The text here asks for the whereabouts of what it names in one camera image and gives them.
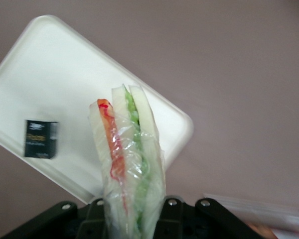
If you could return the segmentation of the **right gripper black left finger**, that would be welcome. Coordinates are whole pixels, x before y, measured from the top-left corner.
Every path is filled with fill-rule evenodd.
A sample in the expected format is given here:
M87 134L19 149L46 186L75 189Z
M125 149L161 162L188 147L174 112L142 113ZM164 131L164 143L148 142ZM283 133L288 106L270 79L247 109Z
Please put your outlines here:
M86 219L80 224L78 239L105 239L106 222L104 214L104 200L94 200L87 212Z

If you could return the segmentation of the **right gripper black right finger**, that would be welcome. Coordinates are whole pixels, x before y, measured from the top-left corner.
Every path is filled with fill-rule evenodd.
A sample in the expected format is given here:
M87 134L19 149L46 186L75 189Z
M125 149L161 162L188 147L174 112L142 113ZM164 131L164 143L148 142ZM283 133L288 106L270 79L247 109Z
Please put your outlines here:
M186 203L180 196L166 196L156 223L154 239L185 239L185 225L189 219Z

